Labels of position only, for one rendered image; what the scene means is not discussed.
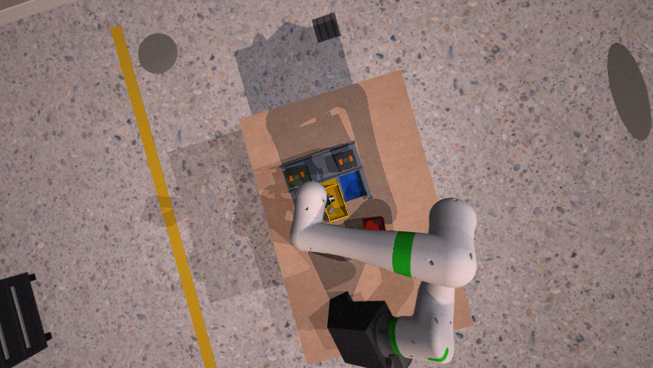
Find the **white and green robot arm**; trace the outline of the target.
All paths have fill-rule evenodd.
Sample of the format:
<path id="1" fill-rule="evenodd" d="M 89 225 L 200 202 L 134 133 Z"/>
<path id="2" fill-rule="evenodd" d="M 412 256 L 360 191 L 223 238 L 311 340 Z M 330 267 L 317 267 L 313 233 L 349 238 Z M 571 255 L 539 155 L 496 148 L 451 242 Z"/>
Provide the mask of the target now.
<path id="1" fill-rule="evenodd" d="M 293 246 L 420 280 L 412 316 L 381 313 L 376 318 L 375 345 L 388 358 L 388 368 L 411 368 L 412 359 L 450 362 L 454 355 L 455 287 L 466 285 L 476 273 L 476 214 L 472 207 L 457 198 L 436 202 L 425 234 L 326 224 L 322 219 L 328 204 L 322 184 L 307 181 L 298 187 L 290 229 Z"/>

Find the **yellow bin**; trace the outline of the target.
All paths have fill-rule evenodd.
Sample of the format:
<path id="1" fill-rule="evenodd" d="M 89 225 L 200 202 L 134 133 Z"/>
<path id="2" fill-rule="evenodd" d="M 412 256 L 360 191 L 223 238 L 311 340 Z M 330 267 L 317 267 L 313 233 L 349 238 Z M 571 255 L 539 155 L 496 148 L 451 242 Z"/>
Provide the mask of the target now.
<path id="1" fill-rule="evenodd" d="M 349 213 L 347 211 L 346 204 L 344 202 L 343 195 L 341 193 L 341 189 L 340 189 L 339 184 L 337 183 L 337 184 L 328 186 L 325 189 L 326 189 L 326 193 L 327 193 L 328 197 L 333 195 L 333 197 L 335 199 L 334 202 L 332 202 L 330 205 L 327 206 L 327 208 L 325 208 L 327 216 L 329 217 L 329 221 L 330 222 L 335 222 L 335 221 L 338 221 L 340 219 L 347 218 L 349 216 Z M 330 208 L 334 208 L 334 211 L 332 212 L 332 214 L 329 213 Z"/>

